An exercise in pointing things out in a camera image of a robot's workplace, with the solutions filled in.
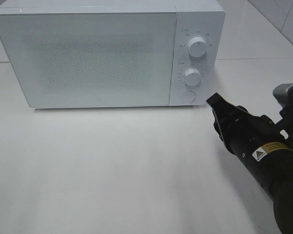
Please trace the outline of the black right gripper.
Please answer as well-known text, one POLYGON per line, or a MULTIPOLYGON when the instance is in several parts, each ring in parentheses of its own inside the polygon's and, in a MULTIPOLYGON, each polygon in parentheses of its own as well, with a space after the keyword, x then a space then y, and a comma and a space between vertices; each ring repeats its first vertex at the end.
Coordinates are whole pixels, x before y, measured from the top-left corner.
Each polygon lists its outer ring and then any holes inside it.
POLYGON ((293 110, 284 107, 282 119, 254 116, 214 93, 207 99, 214 129, 227 150, 241 161, 293 161, 293 110))

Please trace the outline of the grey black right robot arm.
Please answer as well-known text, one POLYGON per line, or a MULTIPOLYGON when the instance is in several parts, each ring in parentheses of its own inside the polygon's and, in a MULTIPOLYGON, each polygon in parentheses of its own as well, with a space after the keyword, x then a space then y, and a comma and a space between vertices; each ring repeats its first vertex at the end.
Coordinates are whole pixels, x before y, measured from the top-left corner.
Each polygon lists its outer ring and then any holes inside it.
POLYGON ((273 96, 282 107, 277 123, 266 115, 251 115, 218 93, 207 103, 226 149, 239 158, 272 199, 279 230, 293 234, 293 83, 278 85, 273 96))

